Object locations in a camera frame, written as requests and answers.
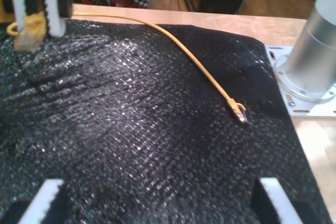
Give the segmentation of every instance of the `silver cylinder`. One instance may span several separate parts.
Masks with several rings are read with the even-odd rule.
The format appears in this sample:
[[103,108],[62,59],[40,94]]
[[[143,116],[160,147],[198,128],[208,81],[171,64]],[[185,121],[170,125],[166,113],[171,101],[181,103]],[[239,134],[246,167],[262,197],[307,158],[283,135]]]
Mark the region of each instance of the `silver cylinder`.
[[279,83],[291,94],[310,102],[334,97],[336,82],[336,25],[313,9],[289,58],[276,64]]

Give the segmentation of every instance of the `black mesh cloth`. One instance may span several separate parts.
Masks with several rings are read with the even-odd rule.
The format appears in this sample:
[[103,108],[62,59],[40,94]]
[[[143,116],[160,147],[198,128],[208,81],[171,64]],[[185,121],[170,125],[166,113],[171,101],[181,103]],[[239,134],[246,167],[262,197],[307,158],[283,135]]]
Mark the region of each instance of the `black mesh cloth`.
[[247,107],[249,124],[150,27],[72,20],[62,38],[14,54],[2,26],[0,213],[63,178],[67,223],[259,223],[254,179],[276,176],[331,223],[263,44],[164,27]]

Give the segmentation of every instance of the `cable connector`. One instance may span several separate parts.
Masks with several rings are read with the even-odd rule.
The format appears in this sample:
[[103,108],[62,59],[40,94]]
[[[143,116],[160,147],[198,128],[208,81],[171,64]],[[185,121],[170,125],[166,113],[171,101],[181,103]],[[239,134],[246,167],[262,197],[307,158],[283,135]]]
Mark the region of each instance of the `cable connector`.
[[241,123],[247,123],[247,118],[245,114],[246,108],[244,105],[242,105],[241,103],[237,103],[233,98],[227,100],[227,104],[229,104],[233,113],[236,115]]

